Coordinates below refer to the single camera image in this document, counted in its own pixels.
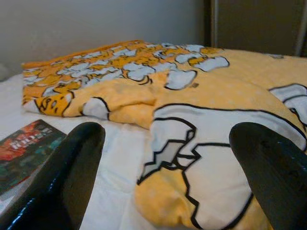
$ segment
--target wall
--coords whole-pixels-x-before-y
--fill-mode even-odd
[[[204,43],[202,0],[10,0],[0,3],[0,63],[11,73],[124,40]]]
[[[219,0],[218,46],[295,53],[304,0]]]

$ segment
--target yellow blanket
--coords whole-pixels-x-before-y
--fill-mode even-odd
[[[228,135],[256,122],[306,150],[307,60],[129,41],[24,64],[23,107],[151,130],[135,204],[153,224],[266,230]]]

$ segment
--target mattress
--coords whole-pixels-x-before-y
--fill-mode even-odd
[[[150,151],[148,130],[90,117],[61,118],[28,113],[22,110],[22,75],[0,83],[0,139],[32,121],[43,119],[64,133],[78,124],[93,121],[106,130],[106,141],[93,192],[85,212],[81,230],[167,230],[157,228],[144,219],[133,204],[133,190],[142,169],[142,158]],[[0,213],[22,184],[0,196]]]

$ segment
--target book cover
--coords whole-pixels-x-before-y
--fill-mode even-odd
[[[28,178],[65,134],[37,120],[0,141],[0,195]]]

